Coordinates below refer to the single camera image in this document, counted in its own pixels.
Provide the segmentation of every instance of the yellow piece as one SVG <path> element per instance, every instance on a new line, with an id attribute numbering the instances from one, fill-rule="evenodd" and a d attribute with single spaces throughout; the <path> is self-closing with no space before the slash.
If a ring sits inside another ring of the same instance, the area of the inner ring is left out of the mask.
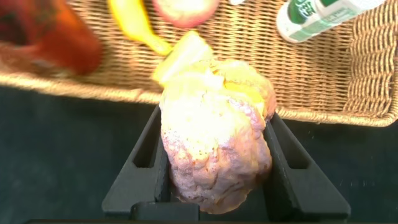
<path id="1" fill-rule="evenodd" d="M 191 30 L 174 45 L 173 51 L 157 66 L 152 79 L 165 87 L 172 76 L 187 66 L 200 60 L 209 60 L 212 56 L 213 49 L 196 31 Z"/>
<path id="2" fill-rule="evenodd" d="M 154 34 L 143 0 L 108 0 L 108 7 L 126 36 L 145 43 L 158 54 L 170 53 L 171 45 Z"/>
<path id="3" fill-rule="evenodd" d="M 258 109 L 260 114 L 263 114 L 264 111 L 264 99 L 260 95 L 260 93 L 253 87 L 242 85 L 242 84 L 235 84 L 235 83 L 224 83 L 224 87 L 227 90 L 234 91 L 236 93 L 245 94 L 249 97 L 253 103 L 255 104 L 256 108 Z"/>

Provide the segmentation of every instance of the dark green surface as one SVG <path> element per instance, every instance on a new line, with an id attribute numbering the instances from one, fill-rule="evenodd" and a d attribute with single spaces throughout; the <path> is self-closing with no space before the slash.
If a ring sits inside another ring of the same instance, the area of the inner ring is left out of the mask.
<path id="1" fill-rule="evenodd" d="M 101 218 L 154 106 L 0 88 L 0 223 Z M 346 197 L 352 221 L 398 222 L 398 125 L 286 121 Z"/>

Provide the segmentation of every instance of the raw chicken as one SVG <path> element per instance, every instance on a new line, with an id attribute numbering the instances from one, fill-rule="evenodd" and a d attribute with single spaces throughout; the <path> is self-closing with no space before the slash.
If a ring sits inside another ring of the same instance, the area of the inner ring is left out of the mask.
<path id="1" fill-rule="evenodd" d="M 272 167 L 262 132 L 276 99 L 272 84 L 244 62 L 205 68 L 168 81 L 161 135 L 177 197 L 221 214 L 238 208 Z"/>

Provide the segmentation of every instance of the black holder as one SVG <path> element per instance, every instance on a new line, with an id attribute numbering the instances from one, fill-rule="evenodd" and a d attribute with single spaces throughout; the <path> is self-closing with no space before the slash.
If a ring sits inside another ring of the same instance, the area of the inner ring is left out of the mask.
<path id="1" fill-rule="evenodd" d="M 160 138 L 157 106 L 114 184 L 103 200 L 104 213 L 136 221 L 303 222 L 345 221 L 347 201 L 317 166 L 277 114 L 264 131 L 273 158 L 271 175 L 236 210 L 200 212 L 170 194 L 169 160 Z"/>

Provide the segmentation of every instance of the wicker basket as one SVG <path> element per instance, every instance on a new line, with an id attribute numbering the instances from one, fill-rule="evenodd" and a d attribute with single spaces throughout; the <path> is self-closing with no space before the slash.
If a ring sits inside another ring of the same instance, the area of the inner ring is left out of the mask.
<path id="1" fill-rule="evenodd" d="M 318 123 L 387 126 L 398 118 L 398 1 L 344 23 L 303 44 L 278 35 L 275 18 L 284 0 L 227 0 L 198 28 L 220 59 L 248 61 L 272 80 L 282 118 Z M 74 0 L 72 7 L 105 45 L 100 68 L 87 77 L 36 75 L 2 68 L 0 85 L 51 95 L 158 103 L 150 79 L 162 57 L 119 31 L 104 0 Z M 172 27 L 146 1 L 152 27 L 170 43 L 187 30 Z"/>

